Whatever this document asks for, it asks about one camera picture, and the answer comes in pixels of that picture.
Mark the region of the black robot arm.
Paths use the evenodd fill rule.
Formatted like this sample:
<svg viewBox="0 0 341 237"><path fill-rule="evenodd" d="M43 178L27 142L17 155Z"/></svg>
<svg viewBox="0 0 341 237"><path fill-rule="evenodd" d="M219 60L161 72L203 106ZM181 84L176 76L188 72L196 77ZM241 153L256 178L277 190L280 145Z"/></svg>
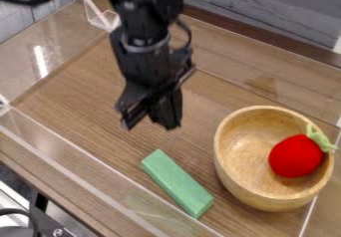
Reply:
<svg viewBox="0 0 341 237"><path fill-rule="evenodd" d="M194 71L192 42L170 45L170 26L192 30L180 19L184 0L110 0L121 18L110 40L126 80L117 102L126 128L149 118L166 129L181 126L181 84Z"/></svg>

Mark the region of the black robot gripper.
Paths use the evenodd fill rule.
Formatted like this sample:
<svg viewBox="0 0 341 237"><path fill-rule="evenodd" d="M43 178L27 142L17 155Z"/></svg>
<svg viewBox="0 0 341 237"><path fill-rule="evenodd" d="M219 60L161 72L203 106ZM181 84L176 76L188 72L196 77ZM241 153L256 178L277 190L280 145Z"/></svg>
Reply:
<svg viewBox="0 0 341 237"><path fill-rule="evenodd" d="M172 32L148 44L130 39L126 26L121 24L110 35L112 45L126 86L116 109L122 114L122 126L132 130L145 116L172 130L181 126L181 84L190 76L192 30L184 21L176 25L185 31L188 40L180 47L170 45Z"/></svg>

